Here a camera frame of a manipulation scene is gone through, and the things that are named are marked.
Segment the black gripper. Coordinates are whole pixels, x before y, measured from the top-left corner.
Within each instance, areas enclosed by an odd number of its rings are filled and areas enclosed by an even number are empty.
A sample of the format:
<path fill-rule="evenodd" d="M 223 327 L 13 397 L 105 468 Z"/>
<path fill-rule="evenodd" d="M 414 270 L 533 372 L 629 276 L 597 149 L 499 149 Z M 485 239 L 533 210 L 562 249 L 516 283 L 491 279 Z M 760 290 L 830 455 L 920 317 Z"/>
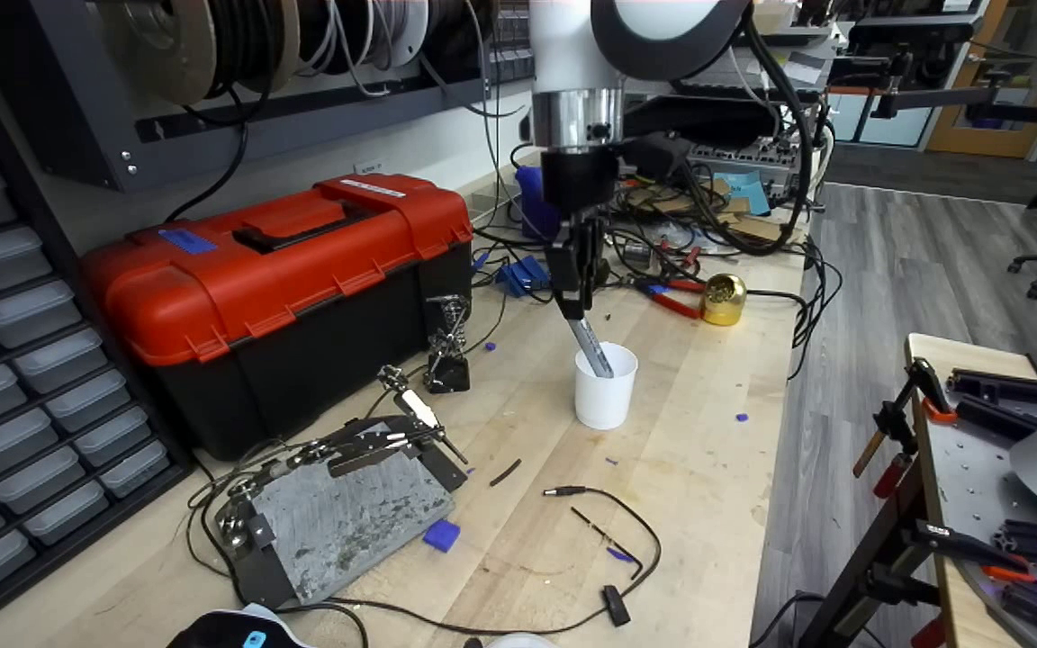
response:
<path fill-rule="evenodd" d="M 610 149 L 589 151 L 545 151 L 545 200 L 562 217 L 576 217 L 612 198 L 618 158 Z M 600 276 L 600 230 L 583 222 L 576 235 L 576 266 L 571 241 L 557 235 L 549 243 L 550 300 L 567 320 L 576 320 L 576 275 L 581 275 L 581 311 L 595 305 L 595 283 Z"/>

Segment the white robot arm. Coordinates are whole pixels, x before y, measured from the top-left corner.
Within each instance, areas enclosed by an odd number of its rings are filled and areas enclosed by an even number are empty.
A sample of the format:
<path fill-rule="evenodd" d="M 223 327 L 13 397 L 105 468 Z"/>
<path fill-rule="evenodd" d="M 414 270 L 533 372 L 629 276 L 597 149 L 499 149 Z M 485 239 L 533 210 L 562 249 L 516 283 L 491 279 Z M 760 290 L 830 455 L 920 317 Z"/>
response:
<path fill-rule="evenodd" d="M 545 198 L 562 211 L 549 243 L 567 320 L 589 311 L 597 227 L 612 198 L 627 83 L 672 83 L 710 68 L 750 21 L 752 0 L 529 0 L 533 115 Z"/>

